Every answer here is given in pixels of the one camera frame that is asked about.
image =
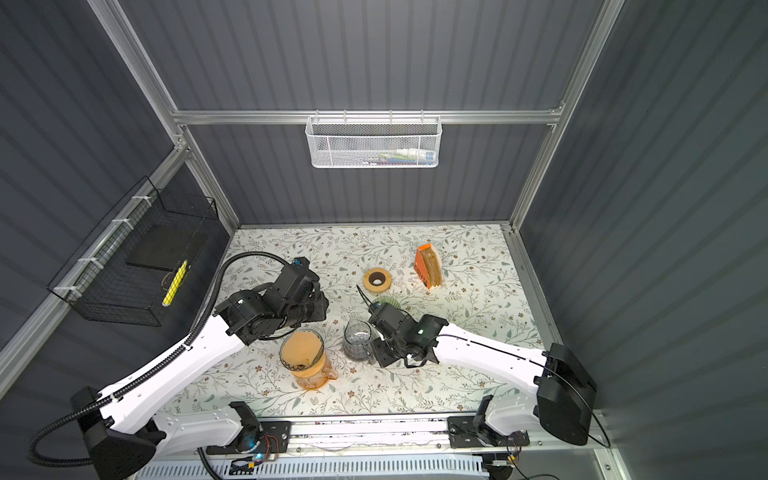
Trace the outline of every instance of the floral tabletop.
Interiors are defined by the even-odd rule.
[[[431,291],[413,270],[416,248],[424,243],[432,243],[442,257],[443,285]],[[488,394],[518,393],[464,367],[429,363],[406,369],[401,360],[382,369],[348,360],[343,329],[350,319],[368,319],[356,285],[362,286],[363,274],[376,266],[392,274],[392,286],[381,295],[399,301],[416,320],[431,313],[479,335],[541,346],[500,225],[238,230],[227,256],[248,250],[310,260],[330,306],[325,322],[306,326],[323,337],[339,378],[317,390],[301,389],[280,363],[282,340],[254,342],[188,385],[165,411],[200,412],[244,400],[260,417],[456,412],[477,409]],[[273,280],[280,267],[262,257],[234,263],[219,301]]]

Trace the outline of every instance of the gray panel wall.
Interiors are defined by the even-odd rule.
[[[0,346],[172,144],[83,1],[0,2]]]
[[[197,182],[185,167],[167,189],[201,195]],[[26,443],[49,422],[71,412],[69,399],[78,390],[84,386],[100,389],[124,378],[189,332],[229,236],[218,224],[208,241],[214,248],[209,251],[206,246],[206,254],[197,259],[171,307],[175,311],[162,326],[89,322],[74,312],[65,317],[0,399],[0,472],[3,475],[8,478],[97,478],[90,466],[52,469],[33,465],[25,458]],[[41,443],[41,452],[61,458],[88,455],[76,423],[49,435]]]
[[[122,2],[187,110],[557,107],[599,3]]]
[[[635,479],[764,470],[767,108],[765,2],[628,2],[522,228]]]
[[[446,125],[436,168],[312,167],[304,127],[191,130],[240,222],[508,220],[544,125]]]

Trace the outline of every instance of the red wire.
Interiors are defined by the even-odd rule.
[[[270,446],[270,440],[269,439],[275,439],[275,446],[277,447],[277,453],[280,453],[280,443],[277,441],[277,437],[274,437],[272,435],[265,435],[264,437],[266,438],[267,451],[269,451],[269,446]]]

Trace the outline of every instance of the tape roll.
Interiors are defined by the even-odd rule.
[[[372,268],[363,276],[362,284],[371,293],[381,293],[392,285],[392,275],[383,268]]]

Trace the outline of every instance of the yellow marker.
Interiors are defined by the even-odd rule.
[[[168,287],[168,293],[166,293],[165,298],[163,298],[163,306],[169,306],[171,302],[174,301],[174,296],[176,296],[176,292],[179,290],[181,281],[184,280],[184,275],[186,274],[187,261],[185,260],[184,263],[182,263],[179,267],[179,270],[176,271],[176,275],[174,275],[174,281],[171,282],[170,287]]]

